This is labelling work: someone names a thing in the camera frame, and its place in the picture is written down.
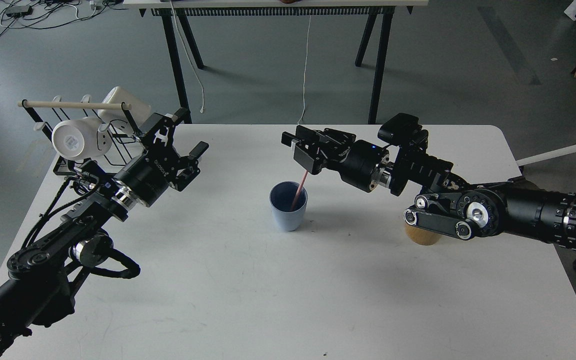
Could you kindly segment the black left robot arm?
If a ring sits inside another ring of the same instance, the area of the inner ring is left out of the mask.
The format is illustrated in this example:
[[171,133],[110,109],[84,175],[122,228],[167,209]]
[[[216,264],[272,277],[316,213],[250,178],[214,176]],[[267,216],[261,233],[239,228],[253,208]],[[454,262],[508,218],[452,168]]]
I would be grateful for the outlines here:
[[139,265],[114,248],[103,226],[111,218],[125,221],[137,204],[151,207],[169,188],[183,191],[201,169],[208,149],[199,142],[189,155],[174,148],[174,131],[189,121],[188,109],[152,114],[135,135],[143,150],[115,174],[88,160],[67,177],[91,189],[64,205],[61,223],[43,237],[39,231],[61,212],[51,209],[29,231],[18,251],[7,260],[8,280],[0,285],[0,357],[17,337],[29,337],[31,325],[49,327],[74,313],[75,295],[89,275],[130,280]]

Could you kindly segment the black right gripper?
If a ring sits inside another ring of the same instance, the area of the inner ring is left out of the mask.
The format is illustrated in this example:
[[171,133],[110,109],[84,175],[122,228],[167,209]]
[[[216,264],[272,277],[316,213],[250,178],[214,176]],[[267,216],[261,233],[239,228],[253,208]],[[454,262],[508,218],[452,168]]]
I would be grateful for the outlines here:
[[323,169],[336,171],[343,182],[370,193],[377,187],[390,152],[356,138],[356,134],[341,130],[297,126],[294,134],[282,132],[281,143],[288,147],[294,143],[295,162],[310,174],[317,175]]

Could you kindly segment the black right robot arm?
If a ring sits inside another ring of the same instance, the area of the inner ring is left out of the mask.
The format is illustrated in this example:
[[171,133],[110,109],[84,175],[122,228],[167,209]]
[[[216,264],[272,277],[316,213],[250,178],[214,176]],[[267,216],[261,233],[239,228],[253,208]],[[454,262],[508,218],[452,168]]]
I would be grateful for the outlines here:
[[399,196],[408,182],[420,185],[403,215],[411,227],[461,240],[508,233],[576,251],[576,193],[542,190],[521,176],[468,183],[452,172],[452,162],[426,152],[429,132],[411,114],[396,114],[377,136],[398,147],[393,161],[386,147],[330,128],[298,125],[294,133],[283,132],[281,143],[294,147],[294,160],[308,173],[336,171],[367,193],[382,186]]

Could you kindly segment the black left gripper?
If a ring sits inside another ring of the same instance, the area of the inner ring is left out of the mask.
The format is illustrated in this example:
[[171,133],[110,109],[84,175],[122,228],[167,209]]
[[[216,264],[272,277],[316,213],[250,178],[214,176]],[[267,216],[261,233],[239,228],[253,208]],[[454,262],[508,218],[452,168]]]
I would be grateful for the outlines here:
[[182,192],[201,173],[201,156],[210,148],[207,142],[199,141],[185,156],[174,148],[175,129],[189,116],[185,107],[174,114],[151,114],[140,127],[142,152],[113,176],[144,207],[150,208],[169,188]]

